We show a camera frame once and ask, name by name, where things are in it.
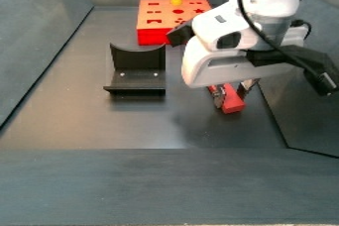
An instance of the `black cable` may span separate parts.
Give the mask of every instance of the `black cable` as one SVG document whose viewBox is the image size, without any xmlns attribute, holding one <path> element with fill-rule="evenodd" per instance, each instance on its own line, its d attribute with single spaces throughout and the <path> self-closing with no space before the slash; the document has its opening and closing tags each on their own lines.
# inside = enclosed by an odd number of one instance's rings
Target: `black cable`
<svg viewBox="0 0 339 226">
<path fill-rule="evenodd" d="M 303 25 L 306 25 L 307 28 L 309 28 L 307 34 L 306 34 L 306 36 L 305 36 L 305 38 L 303 38 L 303 40 L 306 40 L 306 39 L 309 38 L 310 34 L 311 34 L 313 25 L 311 25 L 309 22 L 306 22 L 306 21 L 303 21 L 303 20 L 299 20 L 299 19 L 298 19 L 298 20 L 294 20 L 294 21 L 291 22 L 291 27 L 299 27 L 299 26 L 303 26 Z"/>
<path fill-rule="evenodd" d="M 265 32 L 262 32 L 259 30 L 259 28 L 255 26 L 251 18 L 249 17 L 246 8 L 245 8 L 245 2 L 243 0 L 238 0 L 239 3 L 239 8 L 241 8 L 241 12 L 242 15 L 246 19 L 246 21 L 250 24 L 250 27 L 253 28 L 253 30 L 257 32 L 257 34 L 259 35 L 259 37 L 265 40 L 265 42 L 281 53 L 283 54 L 287 58 L 290 58 L 302 68 L 305 68 L 315 77 L 319 77 L 318 72 L 314 70 L 314 68 L 305 63 L 298 57 L 295 57 L 294 55 L 290 55 L 275 43 L 274 41 L 266 36 Z"/>
</svg>

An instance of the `red shape sorter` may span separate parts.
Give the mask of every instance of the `red shape sorter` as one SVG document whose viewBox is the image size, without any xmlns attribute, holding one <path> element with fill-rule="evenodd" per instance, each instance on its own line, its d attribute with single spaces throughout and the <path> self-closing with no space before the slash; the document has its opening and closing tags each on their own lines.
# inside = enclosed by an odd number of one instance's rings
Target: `red shape sorter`
<svg viewBox="0 0 339 226">
<path fill-rule="evenodd" d="M 171 0 L 140 0 L 136 34 L 142 46 L 170 45 L 166 34 L 195 16 L 211 10 L 207 0 L 183 0 L 173 5 Z"/>
</svg>

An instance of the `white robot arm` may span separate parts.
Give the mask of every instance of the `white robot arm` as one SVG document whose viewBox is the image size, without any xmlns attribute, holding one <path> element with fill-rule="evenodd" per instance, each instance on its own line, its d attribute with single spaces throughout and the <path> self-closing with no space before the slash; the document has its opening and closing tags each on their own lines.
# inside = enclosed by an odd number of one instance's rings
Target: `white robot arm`
<svg viewBox="0 0 339 226">
<path fill-rule="evenodd" d="M 294 64 L 311 74 L 321 94 L 338 90 L 338 75 L 330 77 L 325 66 L 317 72 L 305 60 L 310 51 L 301 49 L 309 29 L 291 27 L 298 6 L 299 0 L 230 0 L 199 15 L 193 20 L 195 36 L 189 41 L 183 58 L 182 74 L 187 85 L 202 87 L 259 79 L 286 72 Z M 263 58 L 271 58 L 273 62 L 255 64 Z"/>
</svg>

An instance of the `red block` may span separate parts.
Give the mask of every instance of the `red block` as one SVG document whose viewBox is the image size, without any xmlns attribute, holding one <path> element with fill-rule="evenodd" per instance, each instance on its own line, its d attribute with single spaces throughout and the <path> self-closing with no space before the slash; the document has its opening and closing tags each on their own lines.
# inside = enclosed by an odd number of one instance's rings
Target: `red block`
<svg viewBox="0 0 339 226">
<path fill-rule="evenodd" d="M 171 0 L 140 0 L 136 34 L 142 46 L 170 45 L 166 34 L 182 23 L 211 10 L 207 0 L 183 0 L 174 6 Z"/>
<path fill-rule="evenodd" d="M 243 111 L 246 108 L 246 102 L 239 97 L 238 92 L 235 91 L 235 89 L 229 83 L 225 84 L 225 88 L 226 88 L 227 96 L 226 96 L 226 100 L 223 104 L 223 112 L 226 114 L 230 114 L 234 112 Z"/>
</svg>

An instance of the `black holder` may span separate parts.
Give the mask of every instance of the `black holder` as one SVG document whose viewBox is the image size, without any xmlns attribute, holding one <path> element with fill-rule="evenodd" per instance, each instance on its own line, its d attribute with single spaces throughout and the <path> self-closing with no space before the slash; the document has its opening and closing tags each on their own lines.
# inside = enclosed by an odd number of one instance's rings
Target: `black holder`
<svg viewBox="0 0 339 226">
<path fill-rule="evenodd" d="M 114 95 L 166 94 L 166 45 L 150 51 L 131 51 L 110 44 L 114 62 L 111 86 Z"/>
</svg>

